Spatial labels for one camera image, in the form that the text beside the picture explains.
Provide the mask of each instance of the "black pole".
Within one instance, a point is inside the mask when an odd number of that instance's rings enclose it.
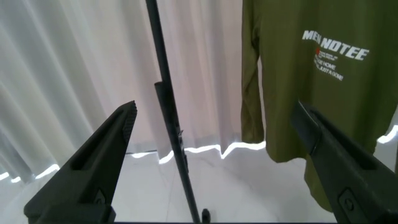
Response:
[[[155,89],[160,107],[162,108],[163,118],[169,134],[170,143],[174,152],[174,158],[177,163],[178,172],[180,173],[188,206],[191,211],[192,220],[194,223],[200,223],[199,212],[188,175],[187,157],[183,150],[182,131],[180,129],[177,108],[175,106],[173,86],[170,78],[169,63],[167,61],[157,2],[156,0],[146,0],[146,4],[150,27],[152,29],[152,35],[155,42],[157,60],[159,62],[160,74],[162,76],[162,81],[155,83]]]

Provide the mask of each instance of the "curtain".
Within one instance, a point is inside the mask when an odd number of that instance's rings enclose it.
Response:
[[[185,147],[240,138],[241,0],[158,1]],[[0,2],[0,174],[62,166],[119,106],[138,115],[128,152],[171,150],[143,0]]]

